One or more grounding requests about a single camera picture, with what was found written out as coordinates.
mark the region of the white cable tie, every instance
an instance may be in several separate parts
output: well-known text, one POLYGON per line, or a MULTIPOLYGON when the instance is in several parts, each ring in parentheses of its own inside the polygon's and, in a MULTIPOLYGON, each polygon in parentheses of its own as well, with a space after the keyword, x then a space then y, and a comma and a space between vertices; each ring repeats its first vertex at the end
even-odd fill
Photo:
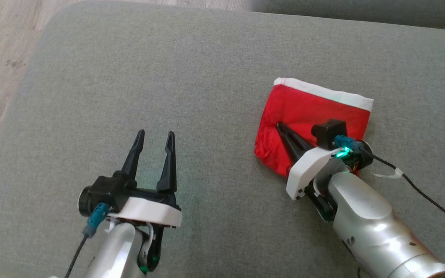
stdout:
POLYGON ((396 167, 396 169, 394 169, 394 174, 393 175, 379 175, 379 174, 374 174, 374 176, 378 177, 378 178, 401 178, 401 176, 403 176, 403 171, 401 171, 401 169, 399 169, 398 167, 396 167))
POLYGON ((107 229, 105 229, 104 231, 109 234, 109 232, 111 232, 113 230, 114 227, 116 227, 116 225, 118 225, 120 223, 120 221, 115 218, 115 217, 111 217, 109 219, 109 227, 107 229))
POLYGON ((146 222, 145 225, 149 227, 149 241, 143 244, 142 248, 140 249, 141 255, 139 257, 139 260, 141 266, 147 266, 147 256, 149 254, 150 245, 152 245, 152 241, 154 241, 154 227, 152 227, 152 224, 150 224, 149 222, 146 222))

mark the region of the red and white fabric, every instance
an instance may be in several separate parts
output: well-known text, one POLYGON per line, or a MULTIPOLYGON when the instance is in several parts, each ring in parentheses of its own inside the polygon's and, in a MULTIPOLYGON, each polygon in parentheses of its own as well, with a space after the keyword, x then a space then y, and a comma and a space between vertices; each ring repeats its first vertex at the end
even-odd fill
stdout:
POLYGON ((373 99, 329 90, 295 78, 278 78, 265 104, 255 141, 255 155, 281 176, 291 160, 276 129, 283 122, 310 143, 313 125, 338 119, 346 122, 348 136, 362 139, 369 123, 373 99))

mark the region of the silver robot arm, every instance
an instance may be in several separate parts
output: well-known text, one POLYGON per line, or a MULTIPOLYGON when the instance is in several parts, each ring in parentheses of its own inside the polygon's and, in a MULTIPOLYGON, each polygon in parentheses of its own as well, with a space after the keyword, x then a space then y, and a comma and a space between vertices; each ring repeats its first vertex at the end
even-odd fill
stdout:
POLYGON ((144 278, 145 274, 138 267, 143 242, 141 232, 132 224, 116 225, 92 259, 83 278, 144 278))
POLYGON ((370 165, 373 155, 365 142, 346 136, 345 122, 314 125, 318 147, 284 123, 277 130, 293 162, 286 192, 293 200, 311 200, 366 273, 372 278, 445 278, 445 264, 396 217, 384 197, 351 173, 370 165))
POLYGON ((445 278, 445 264, 367 183, 339 172, 328 190, 337 204, 334 230, 366 273, 373 278, 445 278))

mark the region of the wooden floor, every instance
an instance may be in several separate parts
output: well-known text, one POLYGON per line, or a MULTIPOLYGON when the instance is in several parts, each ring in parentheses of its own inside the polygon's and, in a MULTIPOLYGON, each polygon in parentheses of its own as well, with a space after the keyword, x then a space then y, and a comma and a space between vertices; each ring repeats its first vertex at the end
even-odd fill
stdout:
MULTIPOLYGON (((80 0, 0 0, 0 122, 46 23, 80 0)), ((134 0, 163 5, 250 10, 248 0, 134 0)))

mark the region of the gray sofa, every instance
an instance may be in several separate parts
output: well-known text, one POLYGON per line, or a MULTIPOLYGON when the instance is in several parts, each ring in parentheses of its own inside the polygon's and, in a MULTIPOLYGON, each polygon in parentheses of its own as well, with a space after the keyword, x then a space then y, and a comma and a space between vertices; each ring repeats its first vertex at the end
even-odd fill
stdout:
MULTIPOLYGON (((184 216, 149 276, 354 277, 332 227, 253 154, 276 77, 374 98, 366 140, 445 207, 445 30, 84 2, 50 21, 5 116, 0 272, 63 277, 85 225, 79 193, 145 129, 138 183, 155 188, 173 130, 184 216)), ((362 178, 445 261, 445 215, 405 182, 373 178, 385 172, 374 163, 362 178)))
POLYGON ((253 11, 445 28, 444 0, 251 0, 253 11))

